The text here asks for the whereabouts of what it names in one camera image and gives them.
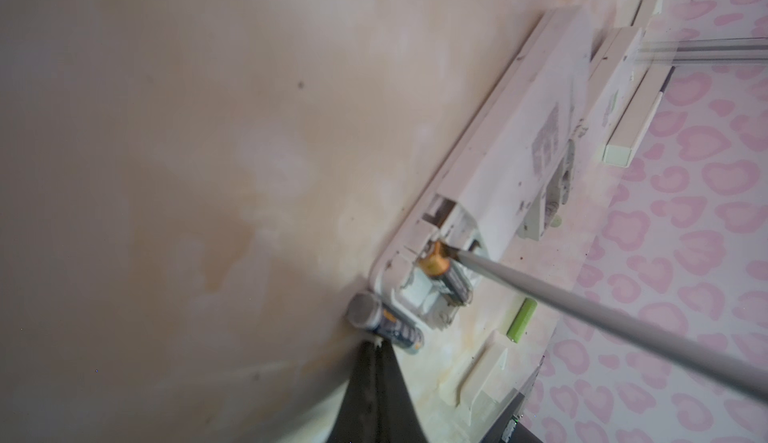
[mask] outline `white plastic piece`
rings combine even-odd
[[[616,131],[610,136],[605,147],[603,161],[612,166],[626,168],[638,151],[640,142],[648,131],[661,102],[660,89],[667,80],[671,66],[653,65],[640,82],[638,91],[632,97],[627,111],[621,117]]]
[[[620,119],[625,101],[631,98],[641,34],[640,28],[629,26],[611,30],[592,59],[587,111],[574,134],[576,181],[590,160],[603,160],[605,143]]]
[[[648,28],[648,23],[650,23],[650,18],[656,14],[661,14],[662,6],[664,6],[664,0],[642,0],[638,13],[632,21],[632,26],[638,26],[645,31]]]
[[[416,265],[417,246],[431,235],[501,257],[584,112],[591,37],[580,7],[544,14],[374,263],[371,289],[418,325],[444,329],[458,309]],[[473,286],[479,282],[459,270]]]
[[[507,363],[507,347],[498,340],[494,341],[494,338],[488,341],[489,346],[469,372],[459,392],[458,413],[465,419],[467,425],[472,423],[472,405],[475,404],[486,382],[495,371],[503,370]]]

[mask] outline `battery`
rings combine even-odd
[[[355,328],[386,338],[407,352],[416,353],[424,345],[422,330],[389,308],[374,293],[354,295],[347,307],[346,318]]]
[[[418,267],[437,283],[436,286],[446,294],[451,304],[466,306],[472,302],[472,285],[457,263],[446,255],[445,249],[440,240],[435,241],[429,247],[427,256],[418,260]]]

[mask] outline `black and orange battery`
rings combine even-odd
[[[418,260],[418,267],[452,305],[466,306],[472,302],[472,285],[458,264],[447,255],[442,241],[437,240],[429,246],[426,256]]]

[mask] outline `metal rod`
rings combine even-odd
[[[768,371],[708,349],[689,339],[659,329],[586,298],[550,285],[541,279],[494,263],[464,250],[449,256],[467,268],[512,286],[562,313],[625,339],[643,349],[708,376],[745,395],[768,403]]]

